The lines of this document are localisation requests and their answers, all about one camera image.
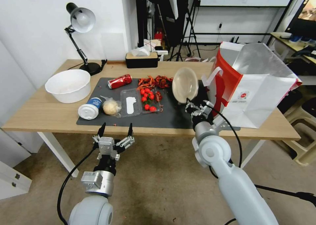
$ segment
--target desk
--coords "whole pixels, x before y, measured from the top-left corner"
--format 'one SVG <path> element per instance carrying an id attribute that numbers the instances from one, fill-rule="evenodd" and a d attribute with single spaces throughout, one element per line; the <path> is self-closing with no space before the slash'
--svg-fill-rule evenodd
<path id="1" fill-rule="evenodd" d="M 293 51 L 300 51 L 303 49 L 302 46 L 299 46 L 299 45 L 296 45 L 296 44 L 293 44 L 293 43 L 290 43 L 287 39 L 282 39 L 280 38 L 280 35 L 282 33 L 277 33 L 277 32 L 274 32 L 274 33 L 271 33 L 271 36 L 274 37 L 276 40 L 278 40 L 279 42 L 283 43 L 284 45 L 286 45 L 287 47 L 289 47 L 291 50 Z M 307 62 L 311 62 L 313 64 L 316 65 L 316 59 L 312 58 L 312 57 L 308 57 L 308 56 L 305 56 L 303 55 L 302 56 L 303 59 L 307 60 Z"/>
<path id="2" fill-rule="evenodd" d="M 81 63 L 81 60 L 67 60 L 57 72 Z M 158 62 L 157 68 L 127 69 L 123 62 L 108 63 L 104 66 L 101 73 L 91 77 L 91 90 L 94 89 L 101 77 L 115 78 L 129 73 L 133 78 L 142 78 L 147 75 L 166 75 L 174 76 L 176 71 L 183 67 L 190 67 L 195 71 L 198 78 L 202 74 L 209 74 L 211 66 L 209 63 L 201 62 Z M 36 131 L 53 151 L 56 157 L 66 167 L 68 171 L 74 167 L 73 162 L 68 157 L 62 146 L 53 136 L 57 133 L 84 133 L 96 134 L 99 126 L 76 125 L 78 119 L 78 108 L 86 103 L 89 96 L 85 99 L 71 104 L 58 102 L 51 94 L 45 91 L 44 86 L 16 112 L 15 115 L 2 127 L 6 131 Z M 134 135 L 152 136 L 194 136 L 192 129 L 165 129 L 165 128 L 141 128 L 134 127 Z M 105 133 L 108 135 L 124 135 L 128 127 L 107 126 Z M 252 139 L 244 152 L 243 166 L 250 160 L 253 154 L 264 143 L 264 140 L 299 140 L 300 136 L 285 119 L 282 113 L 276 109 L 259 129 L 242 128 L 237 131 L 240 138 Z M 222 137 L 235 137 L 232 131 L 221 131 Z"/>

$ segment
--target desk lamp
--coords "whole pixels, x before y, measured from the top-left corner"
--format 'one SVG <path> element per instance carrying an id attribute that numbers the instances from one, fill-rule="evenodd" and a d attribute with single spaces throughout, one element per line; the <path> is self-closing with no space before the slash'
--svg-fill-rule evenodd
<path id="1" fill-rule="evenodd" d="M 84 52 L 79 49 L 76 42 L 73 40 L 71 34 L 75 31 L 79 33 L 87 33 L 89 32 L 94 24 L 95 24 L 95 15 L 94 13 L 86 8 L 79 8 L 74 3 L 68 3 L 66 5 L 66 9 L 70 14 L 70 23 L 71 25 L 65 28 L 66 33 L 71 39 L 72 43 L 75 45 L 77 52 L 82 58 L 84 64 L 80 67 L 80 69 L 89 72 L 90 75 L 95 75 L 100 73 L 102 68 L 98 63 L 88 63 L 88 58 L 84 54 Z"/>

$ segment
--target black table mat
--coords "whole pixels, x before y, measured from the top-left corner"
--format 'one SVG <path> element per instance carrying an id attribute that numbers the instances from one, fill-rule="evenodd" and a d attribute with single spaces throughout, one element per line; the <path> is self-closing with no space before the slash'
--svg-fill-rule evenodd
<path id="1" fill-rule="evenodd" d="M 136 88 L 138 84 L 138 80 L 134 79 L 131 84 L 116 89 L 109 89 L 107 81 L 110 79 L 111 78 L 100 78 L 90 98 L 100 97 L 100 95 L 102 95 L 120 101 L 120 93 L 122 90 Z M 161 105 L 163 105 L 163 112 L 141 113 L 138 116 L 116 118 L 106 115 L 103 109 L 100 108 L 99 115 L 95 119 L 85 120 L 80 117 L 77 121 L 77 125 L 101 126 L 106 122 L 107 126 L 113 126 L 113 124 L 116 124 L 116 126 L 129 126 L 130 123 L 133 123 L 133 127 L 191 129 L 191 116 L 185 112 L 184 104 L 178 105 L 177 100 L 173 96 L 172 88 L 160 89 L 159 91 L 162 95 Z M 201 81 L 199 81 L 199 91 L 196 99 L 207 99 L 206 91 Z"/>

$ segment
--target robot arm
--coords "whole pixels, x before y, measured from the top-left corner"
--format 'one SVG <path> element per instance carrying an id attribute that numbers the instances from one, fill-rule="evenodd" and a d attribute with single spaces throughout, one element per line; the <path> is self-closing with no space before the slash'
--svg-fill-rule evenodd
<path id="1" fill-rule="evenodd" d="M 116 175 L 116 161 L 120 153 L 130 147 L 135 139 L 132 124 L 130 124 L 127 137 L 116 140 L 112 137 L 100 137 L 103 132 L 94 136 L 94 145 L 99 148 L 99 164 L 93 171 L 85 171 L 81 178 L 90 196 L 84 198 L 72 209 L 69 218 L 70 225 L 110 225 L 113 216 L 113 207 L 108 202 L 108 197 L 113 193 L 113 180 Z"/>
<path id="2" fill-rule="evenodd" d="M 239 167 L 229 163 L 231 149 L 219 131 L 227 123 L 218 116 L 211 125 L 213 105 L 204 101 L 199 107 L 187 101 L 186 112 L 191 114 L 195 137 L 192 144 L 197 161 L 203 166 L 211 166 L 219 179 L 219 188 L 239 224 L 276 225 L 271 209 L 261 197 L 249 176 Z"/>

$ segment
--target blue label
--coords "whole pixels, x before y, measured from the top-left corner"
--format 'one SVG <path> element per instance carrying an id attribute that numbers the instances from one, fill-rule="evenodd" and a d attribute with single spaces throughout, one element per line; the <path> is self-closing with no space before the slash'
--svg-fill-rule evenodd
<path id="1" fill-rule="evenodd" d="M 98 98 L 91 98 L 87 104 L 92 104 L 92 105 L 95 105 L 98 109 L 100 109 L 100 106 L 101 106 L 101 100 L 98 99 Z"/>

